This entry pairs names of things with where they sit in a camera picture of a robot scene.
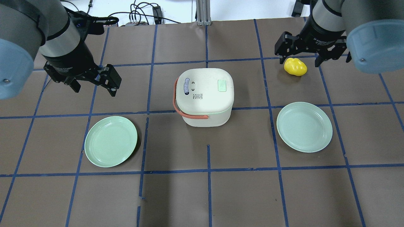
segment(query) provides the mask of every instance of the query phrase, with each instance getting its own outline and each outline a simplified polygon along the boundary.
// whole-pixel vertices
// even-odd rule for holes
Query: metal post
[[[196,24],[211,25],[210,0],[196,0]]]

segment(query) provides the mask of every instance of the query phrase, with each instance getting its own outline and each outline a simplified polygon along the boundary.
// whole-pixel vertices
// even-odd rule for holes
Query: orange handle
[[[175,80],[175,83],[174,83],[173,106],[174,106],[175,111],[177,111],[177,113],[179,115],[181,115],[181,116],[183,116],[185,118],[189,118],[189,119],[208,119],[207,115],[189,115],[189,114],[186,114],[186,113],[182,112],[181,110],[179,110],[177,108],[177,106],[175,105],[175,90],[177,88],[178,79],[179,79],[179,77]]]

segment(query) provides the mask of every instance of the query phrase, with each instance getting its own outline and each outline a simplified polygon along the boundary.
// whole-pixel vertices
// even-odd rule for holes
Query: qr code
[[[202,99],[202,94],[194,94],[194,99]]]

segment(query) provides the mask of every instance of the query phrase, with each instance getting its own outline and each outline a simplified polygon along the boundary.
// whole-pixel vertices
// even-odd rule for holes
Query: light blue cap
[[[404,20],[362,24],[349,33],[347,46],[362,72],[378,74],[404,68]]]
[[[22,47],[0,39],[0,99],[18,95],[34,69],[34,61]]]

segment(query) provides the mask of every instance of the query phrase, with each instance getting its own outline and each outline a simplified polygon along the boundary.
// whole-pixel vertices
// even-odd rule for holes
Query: yellow bell pepper
[[[283,66],[286,72],[295,76],[302,76],[307,72],[307,66],[298,58],[288,58]]]

